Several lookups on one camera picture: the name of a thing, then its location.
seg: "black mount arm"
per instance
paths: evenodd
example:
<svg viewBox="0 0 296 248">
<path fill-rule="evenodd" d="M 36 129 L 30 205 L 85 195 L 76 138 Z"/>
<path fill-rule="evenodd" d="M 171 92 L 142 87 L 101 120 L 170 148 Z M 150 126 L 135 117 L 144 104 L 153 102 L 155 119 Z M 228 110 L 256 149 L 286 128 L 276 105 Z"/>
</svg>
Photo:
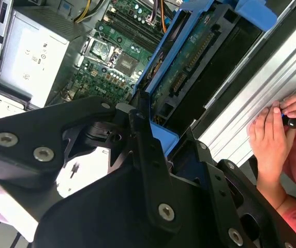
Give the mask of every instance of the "black mount arm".
<svg viewBox="0 0 296 248">
<path fill-rule="evenodd" d="M 50 187 L 69 160 L 110 148 L 108 175 L 51 207 L 33 247 L 296 247 L 237 166 L 215 165 L 191 130 L 166 161 L 149 106 L 139 91 L 132 106 L 92 97 L 0 119 L 0 181 L 26 193 Z"/>
</svg>

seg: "metal panel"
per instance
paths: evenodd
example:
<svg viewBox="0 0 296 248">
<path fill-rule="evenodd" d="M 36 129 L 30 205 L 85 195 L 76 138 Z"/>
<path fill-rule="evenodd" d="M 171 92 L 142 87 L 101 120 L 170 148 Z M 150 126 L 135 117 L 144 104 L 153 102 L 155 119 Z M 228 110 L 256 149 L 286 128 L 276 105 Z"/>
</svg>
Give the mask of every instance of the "metal panel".
<svg viewBox="0 0 296 248">
<path fill-rule="evenodd" d="M 216 161 L 238 166 L 252 154 L 247 127 L 265 106 L 296 91 L 296 30 L 200 137 Z"/>
</svg>

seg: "bolt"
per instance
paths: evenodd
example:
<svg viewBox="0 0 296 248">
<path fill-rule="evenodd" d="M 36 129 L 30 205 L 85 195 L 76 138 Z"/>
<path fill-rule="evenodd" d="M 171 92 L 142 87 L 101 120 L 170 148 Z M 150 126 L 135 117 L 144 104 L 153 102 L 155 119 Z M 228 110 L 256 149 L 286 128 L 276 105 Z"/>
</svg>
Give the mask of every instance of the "bolt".
<svg viewBox="0 0 296 248">
<path fill-rule="evenodd" d="M 105 107 L 106 109 L 109 109 L 109 108 L 110 108 L 110 105 L 107 104 L 107 103 L 104 103 L 104 102 L 103 102 L 101 105 L 102 105 L 102 107 Z"/>
<path fill-rule="evenodd" d="M 137 116 L 140 117 L 141 119 L 145 119 L 144 116 L 143 116 L 143 114 L 140 113 L 140 112 L 137 113 Z"/>
<path fill-rule="evenodd" d="M 201 146 L 202 149 L 206 150 L 206 146 L 205 146 L 204 143 L 200 143 L 200 146 Z"/>
<path fill-rule="evenodd" d="M 158 206 L 158 213 L 166 221 L 174 220 L 174 211 L 168 204 L 161 203 Z"/>
<path fill-rule="evenodd" d="M 18 138 L 12 133 L 0 133 L 0 146 L 11 147 L 18 143 Z"/>
<path fill-rule="evenodd" d="M 227 166 L 230 168 L 230 169 L 234 169 L 234 165 L 230 162 L 227 162 Z"/>
<path fill-rule="evenodd" d="M 40 162 L 49 162 L 51 161 L 55 154 L 52 149 L 48 147 L 38 147 L 34 150 L 33 155 L 36 160 Z"/>
<path fill-rule="evenodd" d="M 232 239 L 232 241 L 234 243 L 236 243 L 238 246 L 243 245 L 243 239 L 242 239 L 240 233 L 237 230 L 235 230 L 234 228 L 229 229 L 229 236 Z"/>
<path fill-rule="evenodd" d="M 290 243 L 286 242 L 285 243 L 285 248 L 293 248 L 293 246 Z"/>
</svg>

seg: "circuit board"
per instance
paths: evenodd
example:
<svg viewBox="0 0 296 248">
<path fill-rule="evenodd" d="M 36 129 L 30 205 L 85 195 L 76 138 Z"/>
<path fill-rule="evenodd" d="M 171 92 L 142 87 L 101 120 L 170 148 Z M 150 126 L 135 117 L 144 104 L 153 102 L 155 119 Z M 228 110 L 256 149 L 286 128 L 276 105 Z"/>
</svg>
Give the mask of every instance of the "circuit board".
<svg viewBox="0 0 296 248">
<path fill-rule="evenodd" d="M 106 22 L 110 13 L 116 17 Z M 156 19 L 155 23 L 147 22 L 151 13 L 136 0 L 110 2 L 103 19 L 96 23 L 95 31 L 92 31 L 91 45 L 72 79 L 71 99 L 102 96 L 115 105 L 129 102 L 134 85 L 154 51 L 148 41 L 154 38 L 158 44 L 160 38 L 157 36 L 162 37 L 160 27 L 156 25 L 160 19 Z"/>
<path fill-rule="evenodd" d="M 137 25 L 143 25 L 151 32 L 161 35 L 160 17 L 156 17 L 155 21 L 151 23 L 149 18 L 152 11 L 143 4 L 133 0 L 112 0 L 110 6 L 131 18 Z"/>
<path fill-rule="evenodd" d="M 115 70 L 106 71 L 99 63 L 85 59 L 74 79 L 71 89 L 73 100 L 88 96 L 102 96 L 113 104 L 128 102 L 132 88 Z"/>
<path fill-rule="evenodd" d="M 192 73 L 195 64 L 214 38 L 214 32 L 210 31 L 210 20 L 213 15 L 213 13 L 207 13 L 200 19 L 154 91 L 151 99 L 153 113 L 156 113 L 157 109 L 162 107 L 161 104 L 166 96 L 177 94 L 180 91 L 182 85 Z"/>
</svg>

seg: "blue plastic tab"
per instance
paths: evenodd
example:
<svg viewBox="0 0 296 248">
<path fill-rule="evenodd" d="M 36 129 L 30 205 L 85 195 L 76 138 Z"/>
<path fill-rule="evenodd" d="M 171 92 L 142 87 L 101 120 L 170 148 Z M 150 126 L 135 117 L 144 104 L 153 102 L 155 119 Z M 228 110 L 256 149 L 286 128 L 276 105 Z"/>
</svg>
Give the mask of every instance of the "blue plastic tab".
<svg viewBox="0 0 296 248">
<path fill-rule="evenodd" d="M 276 14 L 263 0 L 239 0 L 235 11 L 263 31 L 268 31 L 277 22 Z"/>
<path fill-rule="evenodd" d="M 159 139 L 161 142 L 166 157 L 178 143 L 179 136 L 152 121 L 150 122 L 150 126 L 152 128 L 153 137 Z"/>
</svg>

